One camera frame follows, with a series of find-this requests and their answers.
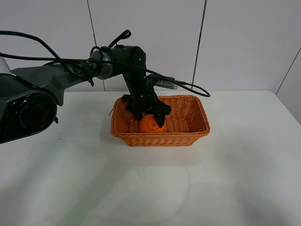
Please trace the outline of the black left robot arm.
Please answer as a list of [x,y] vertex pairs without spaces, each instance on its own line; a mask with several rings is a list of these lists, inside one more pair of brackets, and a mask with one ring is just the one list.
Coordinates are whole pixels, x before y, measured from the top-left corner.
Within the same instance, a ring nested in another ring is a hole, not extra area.
[[64,91],[93,78],[122,75],[129,94],[126,109],[138,120],[145,114],[159,126],[171,107],[158,99],[155,75],[146,75],[146,55],[137,46],[93,48],[87,60],[64,60],[38,67],[17,68],[0,76],[0,141],[6,143],[38,134],[57,122]]

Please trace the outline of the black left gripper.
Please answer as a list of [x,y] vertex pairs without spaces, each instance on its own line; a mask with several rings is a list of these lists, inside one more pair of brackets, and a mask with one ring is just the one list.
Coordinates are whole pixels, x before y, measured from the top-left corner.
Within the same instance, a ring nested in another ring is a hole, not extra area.
[[124,94],[121,101],[136,119],[142,119],[143,113],[153,114],[158,126],[165,125],[165,117],[171,113],[171,107],[158,100],[150,86],[144,70],[132,70],[122,73],[130,95]]

